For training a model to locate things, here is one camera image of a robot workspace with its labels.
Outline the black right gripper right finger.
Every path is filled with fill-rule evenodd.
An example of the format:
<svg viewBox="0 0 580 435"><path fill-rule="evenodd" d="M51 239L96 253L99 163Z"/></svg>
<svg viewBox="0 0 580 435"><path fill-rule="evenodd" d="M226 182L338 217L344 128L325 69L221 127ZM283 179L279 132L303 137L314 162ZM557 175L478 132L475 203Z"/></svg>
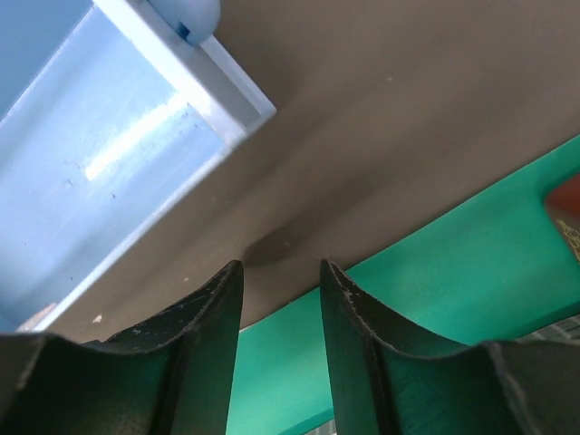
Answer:
<svg viewBox="0 0 580 435"><path fill-rule="evenodd" d="M335 427L341 434L576 434L579 344L436 334L320 265Z"/></svg>

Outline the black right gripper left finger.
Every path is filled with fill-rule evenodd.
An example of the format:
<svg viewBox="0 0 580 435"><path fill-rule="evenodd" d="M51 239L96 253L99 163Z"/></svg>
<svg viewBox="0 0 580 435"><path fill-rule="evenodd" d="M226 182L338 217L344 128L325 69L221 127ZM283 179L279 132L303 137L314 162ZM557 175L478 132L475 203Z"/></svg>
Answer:
<svg viewBox="0 0 580 435"><path fill-rule="evenodd" d="M222 434L244 292L232 261L207 283L105 341L1 338L4 434Z"/></svg>

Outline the teal clip file folder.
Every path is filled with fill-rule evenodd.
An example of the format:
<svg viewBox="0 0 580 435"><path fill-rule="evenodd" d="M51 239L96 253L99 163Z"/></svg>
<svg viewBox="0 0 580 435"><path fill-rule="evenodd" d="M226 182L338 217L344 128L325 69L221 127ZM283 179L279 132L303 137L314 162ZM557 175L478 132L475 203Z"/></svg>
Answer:
<svg viewBox="0 0 580 435"><path fill-rule="evenodd" d="M527 164L349 270L365 291L451 339L518 338L579 310L579 265L544 211L579 142ZM230 434L302 434L332 418L319 294L244 329Z"/></svg>

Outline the light blue drawer box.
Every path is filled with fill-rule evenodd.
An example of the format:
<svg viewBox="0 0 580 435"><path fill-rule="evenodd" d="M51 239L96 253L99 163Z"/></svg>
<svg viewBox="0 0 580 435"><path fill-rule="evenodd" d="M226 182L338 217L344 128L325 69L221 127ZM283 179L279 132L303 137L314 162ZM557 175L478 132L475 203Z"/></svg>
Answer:
<svg viewBox="0 0 580 435"><path fill-rule="evenodd" d="M276 112L218 1L1 4L1 329L48 328Z"/></svg>

